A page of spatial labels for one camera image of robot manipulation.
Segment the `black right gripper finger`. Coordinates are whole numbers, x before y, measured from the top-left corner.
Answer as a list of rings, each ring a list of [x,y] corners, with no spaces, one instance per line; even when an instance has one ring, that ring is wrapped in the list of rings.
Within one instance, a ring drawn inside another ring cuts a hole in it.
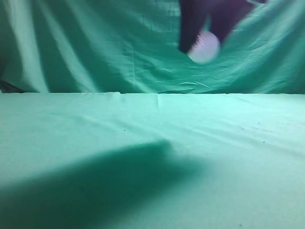
[[[255,5],[247,0],[213,0],[210,6],[210,32],[222,44],[237,23],[254,8]]]

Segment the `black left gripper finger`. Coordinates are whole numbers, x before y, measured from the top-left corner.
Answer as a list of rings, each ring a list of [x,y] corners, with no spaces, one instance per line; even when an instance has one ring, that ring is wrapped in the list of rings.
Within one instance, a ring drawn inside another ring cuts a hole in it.
[[[179,51],[188,53],[208,19],[208,0],[180,0]]]

